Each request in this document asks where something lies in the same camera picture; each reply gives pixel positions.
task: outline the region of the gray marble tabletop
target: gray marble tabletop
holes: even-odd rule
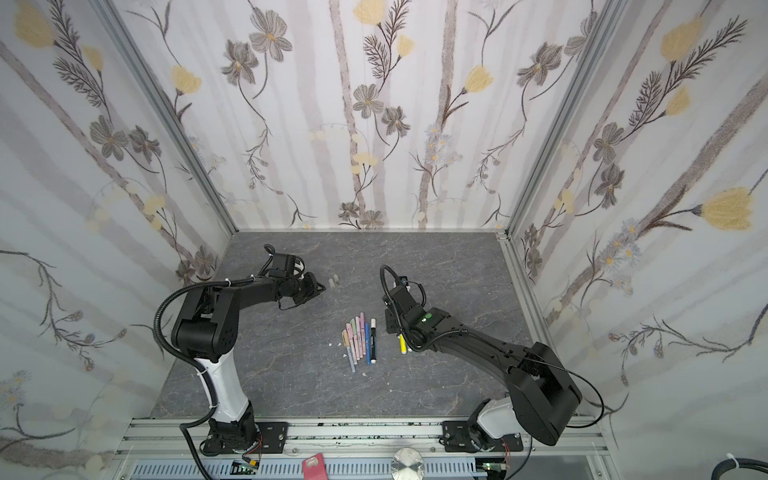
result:
[[[326,286],[338,275],[340,285],[293,310],[264,303],[240,313],[234,358],[257,416],[469,415],[483,399],[504,395],[501,384],[455,357],[401,354],[384,328],[382,263],[422,283],[427,308],[508,342],[531,342],[493,233],[238,233],[218,276],[256,273],[266,259],[264,243],[301,256]],[[284,306],[292,304],[287,299]],[[352,374],[339,343],[344,323],[361,311],[380,319],[378,362],[363,361]],[[151,416],[206,411],[200,380],[177,362]]]

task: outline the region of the robotic arm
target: robotic arm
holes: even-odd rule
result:
[[[200,446],[205,455],[246,450],[262,434],[253,418],[253,406],[240,387],[232,357],[240,311],[265,302],[278,302],[281,310],[288,310],[326,289],[311,272],[305,271],[300,257],[276,253],[271,245],[264,248],[270,258],[258,276],[252,275],[252,281],[189,291],[171,332],[173,346],[206,368],[217,393],[216,412],[208,421],[209,435]],[[286,296],[293,299],[294,305],[284,309],[280,299]],[[210,401],[205,381],[203,385]],[[277,447],[282,442],[273,444]]]
[[[397,280],[392,290],[385,271]],[[466,360],[509,391],[508,398],[481,405],[470,418],[468,435],[474,444],[470,452],[486,449],[494,439],[520,432],[520,427],[546,445],[558,441],[581,402],[581,392],[548,346],[502,342],[466,327],[444,310],[426,311],[411,296],[407,278],[386,265],[381,281],[387,333],[401,333],[415,351],[432,349]]]

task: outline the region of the pastel marker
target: pastel marker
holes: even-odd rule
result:
[[[349,337],[349,346],[352,350],[352,360],[355,364],[357,364],[357,355],[355,354],[355,333],[352,330],[352,325],[346,324],[346,334]]]
[[[352,373],[354,373],[355,360],[352,358],[352,349],[349,348],[349,337],[346,334],[346,330],[342,330],[341,337],[344,340],[344,346],[346,347],[346,355],[349,357],[349,366],[352,367]]]

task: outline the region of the yellow flower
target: yellow flower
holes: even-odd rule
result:
[[[183,94],[193,94],[203,83],[201,78],[195,77],[194,73],[181,65],[174,65],[173,70],[170,71],[170,79],[174,87]]]
[[[661,39],[661,54],[668,61],[678,61],[694,46],[701,33],[701,17],[672,28]]]
[[[415,43],[410,38],[406,37],[405,35],[400,35],[397,38],[397,54],[401,57],[407,56],[409,53],[413,51],[413,46]]]
[[[555,210],[559,211],[561,207],[565,207],[565,213],[567,214],[574,213],[574,195],[567,188],[563,189],[560,193],[560,197],[554,201]]]
[[[144,203],[144,213],[152,215],[163,207],[165,207],[165,197],[162,195],[150,195],[149,198],[147,198],[146,203]]]
[[[158,230],[158,231],[161,228],[163,228],[163,222],[160,220],[160,218],[158,216],[154,216],[152,218],[152,223],[150,223],[149,225],[150,225],[150,227],[152,227],[152,228],[154,228],[155,230]]]
[[[688,94],[688,87],[680,87],[680,90],[670,99],[667,104],[667,115],[681,114],[690,106],[690,95]]]
[[[747,230],[752,226],[749,221],[752,215],[750,203],[752,197],[749,190],[745,187],[731,188],[704,202],[694,209],[694,213],[721,230]]]
[[[83,45],[83,55],[88,59],[91,67],[98,71],[104,69],[104,59],[101,57],[101,52],[98,48]]]
[[[16,36],[35,48],[53,45],[53,29],[45,16],[30,2],[19,2],[14,21]]]
[[[485,90],[493,81],[493,77],[485,70],[485,67],[478,65],[467,75],[467,81],[464,82],[464,89],[472,93]]]
[[[378,25],[384,19],[384,0],[360,0],[353,13],[361,23]]]
[[[371,167],[375,167],[379,163],[379,159],[376,155],[371,155],[365,151],[354,154],[352,159],[358,164],[368,164]]]

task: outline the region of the wire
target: wire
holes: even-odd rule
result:
[[[533,452],[533,437],[531,437],[531,446],[528,447],[528,454],[525,456],[525,460],[523,460],[523,462],[520,464],[520,466],[518,467],[517,470],[515,470],[511,474],[509,474],[506,477],[504,477],[504,480],[509,480],[510,478],[514,477],[515,475],[517,475],[523,469],[523,467],[525,467],[525,464],[528,463],[528,459],[531,458],[531,452]]]
[[[551,367],[553,369],[562,370],[563,372],[566,372],[566,373],[568,373],[570,375],[577,376],[578,378],[584,380],[587,383],[587,385],[589,385],[594,390],[594,392],[598,394],[598,398],[600,399],[600,415],[598,415],[598,417],[594,421],[589,422],[587,425],[566,425],[566,427],[568,427],[570,429],[586,429],[587,427],[591,427],[592,425],[597,425],[597,423],[600,422],[603,419],[603,416],[605,415],[605,402],[603,402],[603,396],[600,395],[600,392],[598,391],[598,388],[596,386],[594,386],[592,384],[592,382],[590,382],[589,380],[587,380],[583,376],[579,375],[578,373],[572,372],[569,369],[564,369],[561,366],[552,365],[551,363],[543,362],[541,360],[529,359],[528,357],[520,357],[520,356],[517,356],[517,355],[513,355],[511,353],[509,355],[514,357],[514,358],[516,358],[516,359],[518,359],[518,360],[528,360],[529,362],[540,363],[542,365],[549,366],[549,367]]]
[[[216,407],[218,406],[219,399],[218,399],[218,396],[216,395],[216,389],[214,388],[214,383],[211,380],[210,375],[208,374],[208,370],[194,358],[185,355],[179,350],[176,350],[165,339],[165,335],[163,334],[163,330],[162,330],[163,315],[165,314],[165,310],[168,308],[171,302],[176,300],[176,298],[196,288],[204,288],[206,286],[230,286],[230,285],[239,286],[239,285],[245,285],[250,282],[253,282],[253,277],[249,276],[248,278],[241,279],[241,280],[234,280],[233,282],[230,282],[229,280],[227,280],[223,282],[221,281],[201,282],[201,283],[195,283],[193,285],[187,285],[184,288],[180,288],[179,290],[176,290],[171,295],[169,295],[168,298],[163,300],[163,303],[160,304],[160,306],[157,308],[157,312],[154,314],[154,321],[152,324],[152,336],[154,337],[154,341],[157,342],[157,344],[163,350],[167,351],[168,353],[175,356],[179,360],[192,365],[200,373],[200,376],[203,379],[206,390],[208,391],[208,395],[210,397],[211,407],[205,416],[203,416],[198,420],[195,420],[194,422],[182,423],[179,425],[179,430],[181,430],[181,435],[184,436],[184,440],[187,441],[187,446],[189,447],[190,453],[192,454],[192,459],[194,460],[194,463],[197,466],[197,468],[200,470],[200,474],[206,480],[213,480],[213,478],[210,476],[208,471],[205,469],[205,465],[203,465],[202,461],[200,460],[200,456],[197,454],[197,449],[195,448],[194,443],[192,443],[192,437],[190,436],[187,430],[191,429],[192,427],[202,425],[203,423],[207,422],[208,419],[214,416],[214,413],[216,413]]]
[[[719,479],[723,473],[735,468],[746,468],[768,474],[768,463],[766,462],[753,458],[728,458],[715,465],[712,470],[712,480]]]

